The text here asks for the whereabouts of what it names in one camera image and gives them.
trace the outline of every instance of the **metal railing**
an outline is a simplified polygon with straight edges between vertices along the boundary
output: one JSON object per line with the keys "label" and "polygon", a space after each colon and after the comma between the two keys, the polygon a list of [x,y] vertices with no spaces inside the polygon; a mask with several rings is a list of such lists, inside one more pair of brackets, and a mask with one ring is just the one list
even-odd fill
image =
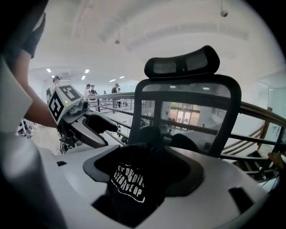
{"label": "metal railing", "polygon": [[[91,96],[91,99],[95,99],[95,100],[91,100],[90,104],[91,107],[94,107],[97,111],[101,112],[101,113],[123,113],[126,115],[133,115],[133,108],[134,108],[134,97],[135,94],[133,92],[129,92],[129,93],[115,93],[115,94],[106,94],[106,95],[97,95],[97,96]],[[124,102],[123,106],[118,106],[118,102],[122,103]],[[155,106],[155,102],[152,103],[143,103],[142,104],[142,108],[147,108],[149,107],[153,107],[153,104]],[[257,107],[255,105],[246,103],[246,102],[241,102],[240,105],[240,113],[241,114],[245,114],[248,116],[252,116],[255,118],[259,118],[265,121],[265,123],[259,128],[257,129],[255,132],[251,133],[248,136],[242,136],[242,135],[238,135],[238,134],[230,134],[229,138],[232,139],[237,139],[239,141],[237,141],[234,144],[231,144],[227,147],[224,148],[224,150],[234,147],[240,143],[242,143],[244,145],[246,144],[250,144],[250,145],[254,145],[255,143],[257,143],[257,145],[261,144],[268,144],[268,145],[273,145],[274,148],[272,150],[272,152],[279,152],[280,148],[282,146],[286,146],[285,143],[282,142],[282,137],[283,137],[283,133],[284,133],[284,128],[286,127],[286,119],[271,112],[270,110],[265,110],[262,109],[260,107]],[[131,129],[131,126],[123,123],[121,121],[118,121],[116,119],[114,119],[113,117],[109,117],[112,121],[114,121],[115,123],[126,127],[128,129]],[[146,120],[153,120],[154,118],[151,116],[147,116],[147,115],[141,115],[142,119],[146,119]],[[184,124],[184,123],[178,123],[172,120],[164,120],[164,119],[160,119],[161,123],[165,123],[167,125],[170,126],[175,126],[175,127],[180,127],[180,128],[185,128],[187,130],[194,130],[194,131],[198,131],[198,132],[202,132],[202,133],[207,133],[207,134],[212,134],[212,135],[216,135],[218,133],[218,130],[215,129],[211,129],[211,128],[205,128],[205,127],[199,127],[199,126],[195,126],[195,125],[190,125],[190,124]],[[261,137],[262,134],[262,129],[265,128],[266,124],[270,123],[274,123],[278,126],[281,126],[281,130],[280,130],[280,134],[279,137],[277,139],[277,141],[270,141],[270,140],[265,140],[263,139],[265,137],[265,133],[263,134],[263,138]],[[111,135],[117,142],[119,142],[120,144],[124,143],[117,139],[116,137],[114,137],[111,133],[107,132],[109,135]],[[120,131],[117,131],[118,134],[122,135],[124,138],[128,139],[128,136],[123,134]],[[266,175],[268,173],[270,173],[271,171],[273,171],[273,167],[270,166],[270,162],[268,160],[267,157],[239,157],[239,156],[234,156],[234,155],[230,155],[228,154],[228,151],[223,152],[220,156],[221,159],[231,159],[231,160],[235,160],[235,161],[244,161],[246,163],[246,167],[251,167],[248,162],[249,161],[253,161],[255,163],[257,163],[259,165],[259,169],[258,171],[249,171],[248,174],[251,175],[251,177],[255,178],[255,177],[261,177],[262,174]]]}

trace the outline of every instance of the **white ceiling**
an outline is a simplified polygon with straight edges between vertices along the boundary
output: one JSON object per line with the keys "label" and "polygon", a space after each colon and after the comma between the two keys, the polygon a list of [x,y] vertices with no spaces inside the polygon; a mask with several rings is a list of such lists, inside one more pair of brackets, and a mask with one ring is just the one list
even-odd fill
{"label": "white ceiling", "polygon": [[30,76],[81,77],[88,68],[87,77],[100,82],[120,76],[141,80],[149,58],[204,45],[220,56],[219,73],[238,82],[255,81],[283,65],[275,39],[251,8],[223,0],[226,18],[220,8],[221,0],[50,0]]}

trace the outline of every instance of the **black cap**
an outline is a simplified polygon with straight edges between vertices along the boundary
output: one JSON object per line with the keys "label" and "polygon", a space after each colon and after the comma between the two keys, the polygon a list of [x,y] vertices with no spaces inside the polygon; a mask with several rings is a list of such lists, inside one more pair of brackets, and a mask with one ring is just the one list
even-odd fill
{"label": "black cap", "polygon": [[59,78],[58,76],[54,76],[54,78],[53,78],[53,82],[55,82],[55,80],[61,80],[61,78]]}

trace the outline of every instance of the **black mesh chair back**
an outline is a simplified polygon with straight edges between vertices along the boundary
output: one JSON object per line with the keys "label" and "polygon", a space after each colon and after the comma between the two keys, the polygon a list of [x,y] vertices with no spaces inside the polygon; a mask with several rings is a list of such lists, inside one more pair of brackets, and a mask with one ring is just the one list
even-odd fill
{"label": "black mesh chair back", "polygon": [[[160,64],[152,62],[153,73],[160,72]],[[176,59],[167,58],[164,63],[161,66],[165,71],[176,69]],[[148,142],[156,147],[169,145],[218,156],[240,110],[238,83],[228,76],[211,72],[192,76],[190,72],[175,71],[173,78],[168,73],[164,79],[156,75],[158,73],[136,87],[128,144]]]}

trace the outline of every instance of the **person's arm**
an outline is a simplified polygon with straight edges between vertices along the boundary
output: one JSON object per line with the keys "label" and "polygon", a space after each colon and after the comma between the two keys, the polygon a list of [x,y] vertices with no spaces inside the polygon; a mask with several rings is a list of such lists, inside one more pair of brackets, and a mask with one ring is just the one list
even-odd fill
{"label": "person's arm", "polygon": [[28,83],[28,72],[29,72],[29,63],[31,59],[31,54],[21,50],[14,68],[12,70],[13,75],[26,91],[26,93],[32,98],[33,103],[28,109],[25,119],[41,124],[47,127],[57,127],[52,115],[49,112],[48,105],[39,98],[39,96],[34,92],[34,90],[29,86]]}

